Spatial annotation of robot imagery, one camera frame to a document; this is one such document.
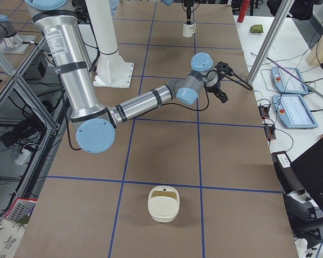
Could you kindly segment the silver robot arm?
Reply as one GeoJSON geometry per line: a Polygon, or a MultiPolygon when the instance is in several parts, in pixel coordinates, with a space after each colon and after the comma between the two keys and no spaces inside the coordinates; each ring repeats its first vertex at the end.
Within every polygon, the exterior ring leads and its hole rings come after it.
{"type": "MultiPolygon", "coordinates": [[[[162,0],[162,3],[164,3],[167,6],[170,6],[174,0],[162,0]]],[[[194,0],[181,0],[181,6],[182,9],[186,12],[186,24],[191,24],[191,15],[192,15],[192,8],[194,7],[194,0]]]]}
{"type": "Polygon", "coordinates": [[[98,47],[96,75],[91,75],[88,56],[71,1],[27,1],[34,25],[42,31],[72,107],[71,122],[76,142],[88,153],[101,153],[112,146],[118,125],[157,109],[173,99],[181,106],[192,105],[202,90],[221,102],[223,75],[205,52],[191,59],[185,79],[171,80],[159,88],[113,107],[102,105],[96,87],[128,88],[134,66],[120,56],[108,1],[86,1],[98,47]]]}

